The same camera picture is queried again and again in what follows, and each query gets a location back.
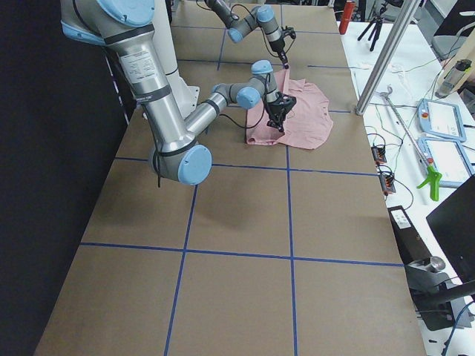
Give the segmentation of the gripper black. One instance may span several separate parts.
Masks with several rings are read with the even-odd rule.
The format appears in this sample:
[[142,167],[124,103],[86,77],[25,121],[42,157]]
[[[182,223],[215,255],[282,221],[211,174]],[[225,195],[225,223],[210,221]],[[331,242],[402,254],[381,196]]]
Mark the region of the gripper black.
[[273,102],[265,99],[264,108],[269,117],[267,125],[283,133],[286,115],[293,109],[296,103],[296,97],[282,93],[277,93],[277,99]]
[[277,39],[270,42],[270,47],[275,52],[278,58],[281,60],[284,69],[289,69],[289,60],[285,53],[285,41],[283,39]]

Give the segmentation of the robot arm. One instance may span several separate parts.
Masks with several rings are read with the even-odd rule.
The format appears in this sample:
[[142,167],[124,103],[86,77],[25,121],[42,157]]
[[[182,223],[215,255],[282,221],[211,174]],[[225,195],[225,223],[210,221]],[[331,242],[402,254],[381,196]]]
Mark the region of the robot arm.
[[218,84],[195,109],[177,103],[176,55],[164,1],[61,1],[63,33],[115,52],[154,138],[149,162],[158,177],[198,185],[212,167],[209,149],[197,142],[230,104],[249,110],[263,103],[267,125],[284,129],[297,99],[281,93],[267,60],[252,65],[248,82]]
[[247,14],[241,18],[229,7],[225,1],[205,1],[210,11],[213,11],[227,29],[229,38],[234,42],[242,42],[251,32],[259,29],[263,35],[266,50],[272,57],[278,58],[284,69],[289,69],[288,50],[285,38],[296,40],[293,27],[282,27],[278,24],[273,8],[268,4],[253,7],[251,10],[244,8]]

